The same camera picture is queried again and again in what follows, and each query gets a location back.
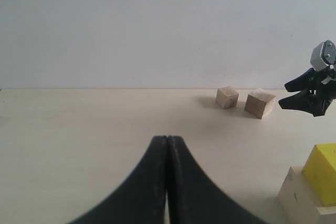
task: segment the wooden cube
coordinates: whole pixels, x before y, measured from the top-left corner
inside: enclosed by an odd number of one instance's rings
[[[247,96],[245,110],[255,117],[262,119],[269,114],[275,103],[275,95],[263,89],[256,89]]]
[[[233,108],[237,106],[239,93],[231,86],[217,90],[216,102],[222,109]]]
[[[278,199],[293,224],[335,224],[336,207],[324,207],[302,173],[303,166],[290,167]]]
[[[315,145],[302,173],[323,206],[336,206],[336,143]]]

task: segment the yellow cube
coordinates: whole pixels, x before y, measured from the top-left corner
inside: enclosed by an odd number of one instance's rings
[[[302,173],[325,207],[336,206],[336,143],[315,145]]]

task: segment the table surface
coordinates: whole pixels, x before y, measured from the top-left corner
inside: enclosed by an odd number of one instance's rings
[[[269,223],[288,223],[276,198],[290,166],[330,143],[326,116],[282,110],[262,120],[221,109],[216,90],[2,90],[0,223],[60,224],[102,201],[155,135],[182,136],[225,193]],[[269,90],[277,100],[285,90]]]

